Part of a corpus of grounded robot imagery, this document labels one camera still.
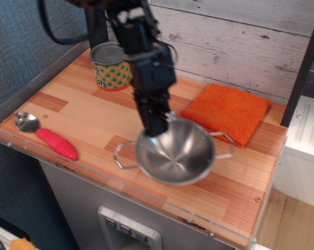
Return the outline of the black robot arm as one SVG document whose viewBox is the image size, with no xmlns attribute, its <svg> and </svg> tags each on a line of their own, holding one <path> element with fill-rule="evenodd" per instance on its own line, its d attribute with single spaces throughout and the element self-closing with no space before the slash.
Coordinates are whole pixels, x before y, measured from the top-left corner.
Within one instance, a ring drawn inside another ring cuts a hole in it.
<svg viewBox="0 0 314 250">
<path fill-rule="evenodd" d="M 174 115 L 168 88 L 176 82 L 170 45 L 159 41 L 158 21 L 147 1 L 70 1 L 104 10 L 131 67 L 134 100 L 148 136 L 164 133 Z"/>
</svg>

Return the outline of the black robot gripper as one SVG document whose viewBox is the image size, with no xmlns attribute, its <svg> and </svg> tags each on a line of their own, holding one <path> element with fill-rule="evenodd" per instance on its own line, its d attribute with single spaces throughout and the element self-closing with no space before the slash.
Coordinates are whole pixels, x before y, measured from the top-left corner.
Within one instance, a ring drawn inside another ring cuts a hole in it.
<svg viewBox="0 0 314 250">
<path fill-rule="evenodd" d="M 149 51 L 138 45 L 125 47 L 125 61 L 131 66 L 131 86 L 145 132 L 156 137 L 168 130 L 175 113 L 168 104 L 168 88 L 176 82 L 168 45 L 153 45 Z"/>
</svg>

